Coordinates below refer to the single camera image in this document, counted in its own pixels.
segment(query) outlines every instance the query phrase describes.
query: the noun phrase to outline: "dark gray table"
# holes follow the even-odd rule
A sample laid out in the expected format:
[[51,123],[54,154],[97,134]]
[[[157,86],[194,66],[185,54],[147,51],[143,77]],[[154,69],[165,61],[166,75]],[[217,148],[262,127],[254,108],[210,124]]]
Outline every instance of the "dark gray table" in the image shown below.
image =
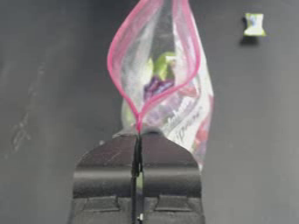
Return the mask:
[[[0,3],[2,223],[67,221],[77,161],[122,126],[106,62],[135,2]],[[207,222],[298,223],[299,2],[191,4],[217,95],[203,172]],[[250,44],[242,41],[247,11],[266,13],[269,34]]]

